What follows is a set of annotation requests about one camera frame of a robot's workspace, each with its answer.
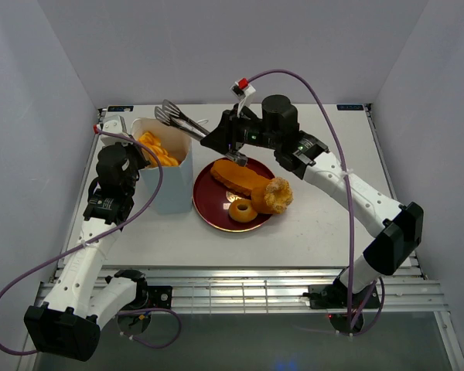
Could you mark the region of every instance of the tabletop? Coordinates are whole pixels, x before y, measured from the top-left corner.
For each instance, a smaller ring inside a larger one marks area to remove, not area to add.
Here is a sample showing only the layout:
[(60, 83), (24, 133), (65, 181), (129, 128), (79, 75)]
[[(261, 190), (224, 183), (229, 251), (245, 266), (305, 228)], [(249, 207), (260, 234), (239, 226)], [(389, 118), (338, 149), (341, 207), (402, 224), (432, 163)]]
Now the tabletop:
[[(336, 153), (335, 143), (319, 108), (314, 104), (296, 104), (301, 129), (315, 135)], [(130, 130), (140, 117), (154, 117), (153, 105), (134, 106), (133, 111), (120, 114)], [(208, 119), (205, 128), (217, 126), (230, 104), (183, 104), (181, 110), (197, 120)], [(327, 104), (326, 110), (339, 136), (348, 168), (375, 189), (389, 196), (377, 146), (364, 111), (338, 111)], [(251, 105), (261, 116), (261, 105)], [(95, 143), (93, 161), (88, 163), (87, 181), (77, 207), (68, 248), (75, 246), (80, 232), (83, 211), (87, 205), (87, 186), (96, 176), (96, 155), (101, 141)], [(286, 172), (275, 161), (273, 152), (264, 148), (244, 146), (248, 157), (263, 162), (276, 176), (289, 181), (294, 202), (287, 212), (273, 216), (263, 226), (244, 233), (228, 233), (206, 224), (195, 209), (189, 213), (159, 215), (151, 207), (136, 221), (127, 225), (108, 254), (106, 266), (130, 267), (345, 267), (349, 254), (349, 218), (347, 211), (316, 187)], [(220, 154), (193, 142), (193, 175)], [(143, 181), (134, 196), (137, 211), (150, 196)], [(364, 227), (356, 221), (355, 257), (372, 241)], [(407, 259), (403, 266), (409, 266)]]

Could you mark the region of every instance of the metal tongs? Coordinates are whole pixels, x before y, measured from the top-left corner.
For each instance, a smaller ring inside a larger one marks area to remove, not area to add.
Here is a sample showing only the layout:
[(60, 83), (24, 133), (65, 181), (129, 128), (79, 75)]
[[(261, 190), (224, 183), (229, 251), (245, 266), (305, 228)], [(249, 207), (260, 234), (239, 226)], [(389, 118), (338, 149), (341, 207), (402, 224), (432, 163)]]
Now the metal tongs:
[(170, 100), (165, 99), (162, 103), (162, 107), (155, 107), (155, 118), (162, 124), (184, 131), (197, 141), (201, 141), (201, 139), (210, 133), (193, 119), (187, 117)]

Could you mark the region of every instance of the white container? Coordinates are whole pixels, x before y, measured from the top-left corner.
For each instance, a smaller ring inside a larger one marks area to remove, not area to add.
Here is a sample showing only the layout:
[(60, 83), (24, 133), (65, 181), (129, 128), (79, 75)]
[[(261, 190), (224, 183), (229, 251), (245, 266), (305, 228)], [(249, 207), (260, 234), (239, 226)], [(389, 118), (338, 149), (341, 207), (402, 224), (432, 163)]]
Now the white container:
[[(168, 127), (154, 118), (138, 118), (132, 124), (132, 136), (138, 140), (146, 131), (162, 141), (162, 147), (177, 158), (179, 166), (163, 166), (163, 183), (152, 208), (159, 214), (188, 213), (193, 199), (193, 151), (191, 137), (180, 130)], [(141, 177), (153, 192), (158, 184), (158, 168), (145, 168)]]

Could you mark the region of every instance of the white wall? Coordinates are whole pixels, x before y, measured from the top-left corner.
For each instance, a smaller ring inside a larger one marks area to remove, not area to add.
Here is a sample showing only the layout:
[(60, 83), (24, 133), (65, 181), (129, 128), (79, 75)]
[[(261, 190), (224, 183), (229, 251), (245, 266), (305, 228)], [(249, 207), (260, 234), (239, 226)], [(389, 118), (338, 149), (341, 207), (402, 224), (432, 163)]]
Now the white wall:
[[(58, 254), (96, 110), (36, 0), (0, 0), (0, 289)], [(53, 267), (0, 304), (0, 339), (22, 349), (22, 317)], [(18, 357), (0, 352), (0, 370)]]
[(464, 352), (464, 0), (432, 0), (374, 102), (402, 201), (425, 208), (420, 262), (442, 282)]
[[(322, 101), (372, 102), (427, 0), (39, 0), (97, 107), (228, 103), (241, 77), (287, 68)], [(257, 83), (296, 103), (290, 77)]]

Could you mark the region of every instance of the plate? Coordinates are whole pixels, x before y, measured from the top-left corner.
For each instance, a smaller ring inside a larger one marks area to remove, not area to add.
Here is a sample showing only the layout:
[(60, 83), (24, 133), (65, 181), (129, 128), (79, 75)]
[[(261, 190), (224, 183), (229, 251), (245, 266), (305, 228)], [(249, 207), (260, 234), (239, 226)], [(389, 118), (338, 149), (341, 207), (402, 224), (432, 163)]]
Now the plate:
[[(270, 219), (271, 215), (267, 214), (258, 214), (249, 223), (239, 223), (230, 218), (230, 204), (235, 199), (250, 199), (250, 197), (236, 193), (218, 182), (210, 173), (213, 162), (201, 171), (194, 182), (193, 203), (204, 221), (226, 232), (246, 232), (258, 228)], [(265, 178), (273, 179), (275, 177), (269, 168), (253, 158), (247, 160), (246, 167)]]

